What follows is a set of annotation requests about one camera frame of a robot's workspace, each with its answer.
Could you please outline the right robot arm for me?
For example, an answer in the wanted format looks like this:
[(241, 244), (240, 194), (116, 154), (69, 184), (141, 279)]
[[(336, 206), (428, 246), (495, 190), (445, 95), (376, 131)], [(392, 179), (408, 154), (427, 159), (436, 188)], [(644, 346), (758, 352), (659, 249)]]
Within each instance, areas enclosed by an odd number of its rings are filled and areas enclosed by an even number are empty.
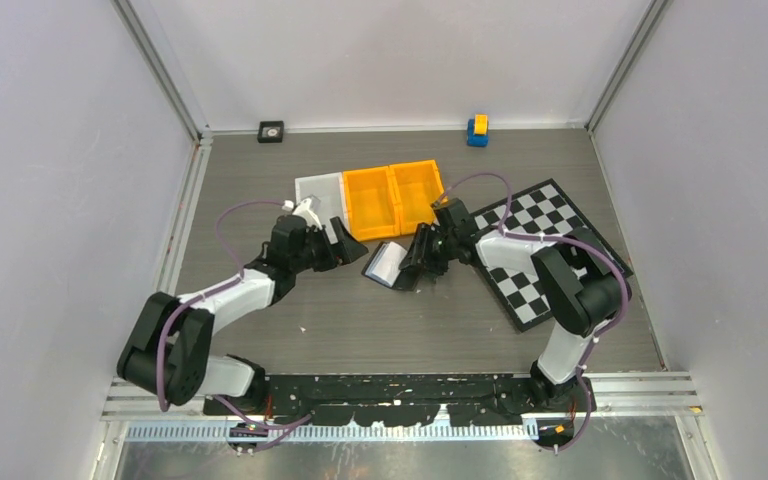
[(536, 276), (555, 320), (547, 346), (532, 367), (531, 397), (556, 410), (571, 395), (597, 338), (628, 309), (630, 287), (593, 232), (566, 235), (516, 233), (502, 223), (479, 226), (459, 199), (435, 202), (432, 224), (418, 225), (410, 247), (399, 254), (394, 287), (408, 290), (424, 276), (436, 278), (458, 261)]

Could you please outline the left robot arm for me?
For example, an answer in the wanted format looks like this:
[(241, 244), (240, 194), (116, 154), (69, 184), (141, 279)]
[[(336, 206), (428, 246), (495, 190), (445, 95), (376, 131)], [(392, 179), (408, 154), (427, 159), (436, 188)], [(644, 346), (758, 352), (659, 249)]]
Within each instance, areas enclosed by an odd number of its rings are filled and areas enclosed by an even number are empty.
[(116, 373), (154, 394), (162, 410), (181, 406), (196, 395), (209, 395), (228, 398), (244, 414), (256, 413), (267, 398), (263, 368), (238, 356), (212, 354), (214, 335), (282, 300), (295, 287), (299, 273), (329, 271), (367, 252), (338, 217), (320, 227), (298, 215), (283, 215), (260, 254), (240, 273), (191, 294), (149, 296), (122, 349)]

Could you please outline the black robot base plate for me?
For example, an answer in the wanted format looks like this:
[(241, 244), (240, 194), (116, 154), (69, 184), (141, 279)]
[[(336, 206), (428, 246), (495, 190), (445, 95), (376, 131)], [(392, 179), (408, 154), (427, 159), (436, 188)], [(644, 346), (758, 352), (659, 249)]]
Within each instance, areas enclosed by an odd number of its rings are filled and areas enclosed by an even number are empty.
[(455, 427), (506, 426), (530, 413), (558, 414), (593, 410), (589, 381), (560, 387), (527, 375), (377, 374), (271, 375), (255, 380), (241, 397), (208, 400), (207, 415), (233, 410), (266, 415), (279, 425), (306, 418), (315, 426), (427, 426), (448, 417)]

